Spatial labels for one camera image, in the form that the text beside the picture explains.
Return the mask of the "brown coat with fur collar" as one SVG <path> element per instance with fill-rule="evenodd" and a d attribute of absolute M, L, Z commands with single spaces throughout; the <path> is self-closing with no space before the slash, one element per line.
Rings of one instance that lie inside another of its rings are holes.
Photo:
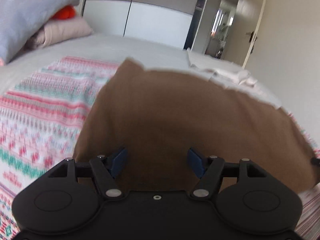
<path fill-rule="evenodd" d="M 121 148 L 128 152 L 117 178 L 123 190 L 190 191 L 197 183 L 187 164 L 190 148 L 227 162 L 248 158 L 296 193 L 319 183 L 314 151 L 282 109 L 131 60 L 98 93 L 74 158 L 85 162 Z"/>

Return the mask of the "pink teal patterned blanket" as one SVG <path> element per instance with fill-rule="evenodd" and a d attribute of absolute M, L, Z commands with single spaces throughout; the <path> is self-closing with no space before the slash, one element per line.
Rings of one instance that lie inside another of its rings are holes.
<path fill-rule="evenodd" d="M 1 96 L 1 239 L 12 239 L 19 231 L 11 211 L 16 194 L 62 159 L 74 157 L 93 103 L 119 67 L 64 57 L 24 78 Z M 318 158 L 319 146 L 292 114 L 282 110 L 311 146 L 314 158 Z M 298 194 L 308 202 L 318 192 L 319 183 Z"/>

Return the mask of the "cream folded garment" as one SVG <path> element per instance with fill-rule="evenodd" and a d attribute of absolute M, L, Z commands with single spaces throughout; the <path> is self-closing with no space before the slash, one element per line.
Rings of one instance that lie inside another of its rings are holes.
<path fill-rule="evenodd" d="M 190 68 L 194 68 L 200 72 L 213 74 L 214 76 L 228 80 L 235 85 L 254 87 L 258 82 L 249 71 L 233 62 L 196 53 L 190 49 L 187 49 L 186 52 L 188 54 Z"/>

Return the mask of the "grey bed sheet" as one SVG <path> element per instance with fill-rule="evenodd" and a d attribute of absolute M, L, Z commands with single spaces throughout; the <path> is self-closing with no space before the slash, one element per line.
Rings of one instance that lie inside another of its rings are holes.
<path fill-rule="evenodd" d="M 9 64 L 1 67 L 1 92 L 4 93 L 31 73 L 65 56 L 115 64 L 120 64 L 129 57 L 142 64 L 145 69 L 169 70 L 196 75 L 222 87 L 247 93 L 275 108 L 281 107 L 281 101 L 259 81 L 254 87 L 235 85 L 213 74 L 190 68 L 186 50 L 134 38 L 103 34 L 68 40 L 18 55 Z"/>

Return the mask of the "light pink folded bedding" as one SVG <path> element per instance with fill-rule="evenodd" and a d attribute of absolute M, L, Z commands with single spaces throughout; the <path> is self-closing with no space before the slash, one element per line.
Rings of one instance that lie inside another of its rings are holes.
<path fill-rule="evenodd" d="M 92 34 L 93 29 L 81 16 L 67 20 L 49 20 L 27 40 L 25 48 L 29 50 L 40 49 Z"/>

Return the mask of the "orange plush item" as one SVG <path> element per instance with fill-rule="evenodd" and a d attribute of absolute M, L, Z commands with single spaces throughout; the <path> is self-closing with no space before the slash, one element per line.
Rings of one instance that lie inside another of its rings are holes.
<path fill-rule="evenodd" d="M 76 16 L 76 10 L 74 9 L 73 6 L 67 5 L 60 9 L 58 12 L 56 12 L 53 16 L 52 19 L 54 20 L 67 20 L 74 18 Z"/>

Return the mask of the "white grey sliding wardrobe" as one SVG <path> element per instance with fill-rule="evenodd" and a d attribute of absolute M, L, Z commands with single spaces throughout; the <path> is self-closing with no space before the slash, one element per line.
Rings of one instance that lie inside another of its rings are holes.
<path fill-rule="evenodd" d="M 182 49 L 199 0 L 84 0 L 80 13 L 96 33 Z"/>

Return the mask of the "white room door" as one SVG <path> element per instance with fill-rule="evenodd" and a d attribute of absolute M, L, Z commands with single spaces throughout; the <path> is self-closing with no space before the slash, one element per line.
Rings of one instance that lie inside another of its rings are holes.
<path fill-rule="evenodd" d="M 266 0 L 239 0 L 222 58 L 245 68 L 257 39 Z"/>

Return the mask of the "blue pink folded blanket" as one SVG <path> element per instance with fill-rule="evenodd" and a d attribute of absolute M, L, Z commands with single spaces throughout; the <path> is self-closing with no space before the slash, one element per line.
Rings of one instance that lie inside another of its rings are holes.
<path fill-rule="evenodd" d="M 80 0 L 1 0 L 1 66 L 56 12 Z"/>

